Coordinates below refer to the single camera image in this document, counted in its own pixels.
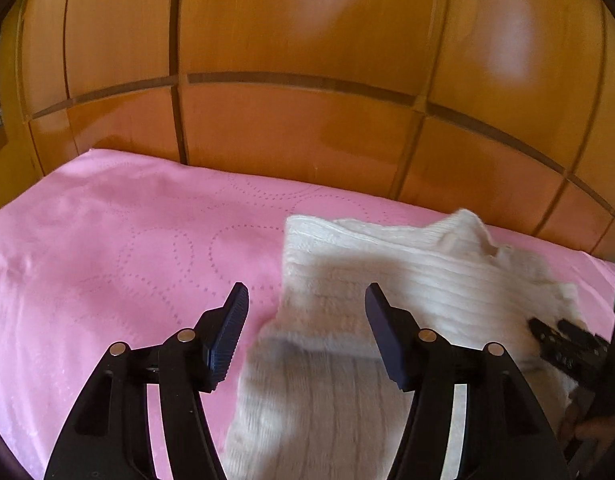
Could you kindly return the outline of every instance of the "knitted garment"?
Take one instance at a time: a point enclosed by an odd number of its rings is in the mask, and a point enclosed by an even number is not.
[[[452,344],[502,343],[558,425],[572,384],[541,362],[526,321],[582,321],[575,287],[553,280],[540,256],[495,246],[466,210],[426,228],[291,216],[282,303],[239,382],[221,459],[228,479],[387,478],[412,394],[380,360],[364,310],[371,282]],[[456,477],[464,418],[457,386],[443,479]]]

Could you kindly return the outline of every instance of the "pink fabric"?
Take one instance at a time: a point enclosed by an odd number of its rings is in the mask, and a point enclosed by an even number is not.
[[[92,150],[0,211],[0,432],[41,479],[76,396],[108,345],[159,344],[220,306],[236,281],[251,308],[228,378],[204,396],[221,449],[248,347],[275,313],[288,215],[424,226],[444,215],[327,187]],[[491,228],[578,284],[589,326],[611,334],[615,266]],[[171,478],[150,390],[159,478]]]

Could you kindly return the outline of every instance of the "pink bedsheet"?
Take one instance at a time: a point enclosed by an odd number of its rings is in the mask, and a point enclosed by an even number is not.
[[[92,150],[0,211],[0,432],[41,479],[72,403],[111,342],[159,344],[220,306],[236,281],[248,321],[228,378],[203,396],[221,449],[244,356],[278,306],[288,215],[423,226],[444,215],[300,182],[188,168]],[[613,324],[615,266],[491,228],[495,240],[543,254],[577,283],[590,328]],[[171,478],[150,390],[159,478]]]

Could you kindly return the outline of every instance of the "metal pin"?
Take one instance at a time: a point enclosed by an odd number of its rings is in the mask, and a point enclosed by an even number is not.
[[[419,339],[421,341],[425,341],[426,343],[434,343],[436,341],[436,332],[434,332],[434,330],[424,328],[421,332],[419,332]]]
[[[110,354],[113,356],[121,355],[125,351],[125,348],[123,343],[114,343],[110,346]]]
[[[192,330],[191,328],[184,328],[183,330],[181,330],[181,332],[179,332],[176,335],[176,338],[181,342],[181,343],[187,343],[190,342],[192,339],[194,339],[196,337],[196,334],[194,333],[194,330]]]
[[[492,355],[496,356],[502,356],[503,354],[505,354],[505,348],[503,348],[498,343],[489,344],[487,346],[487,351],[490,352]]]

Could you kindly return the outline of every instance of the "silver screw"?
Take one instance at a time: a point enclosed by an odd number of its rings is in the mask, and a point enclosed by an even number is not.
[[[181,332],[179,332],[176,335],[176,338],[181,343],[187,343],[187,342],[190,342],[192,339],[194,339],[195,336],[196,334],[194,333],[194,330],[192,330],[191,328],[184,328],[183,330],[181,330]]]
[[[434,332],[434,330],[424,328],[421,332],[419,332],[419,339],[421,341],[425,341],[426,343],[434,343],[436,341],[436,332]]]
[[[505,354],[505,348],[503,348],[498,343],[489,344],[487,346],[487,351],[490,352],[492,355],[496,356],[502,356],[503,354]]]
[[[110,354],[113,356],[121,355],[125,351],[125,345],[123,343],[114,343],[110,346]]]

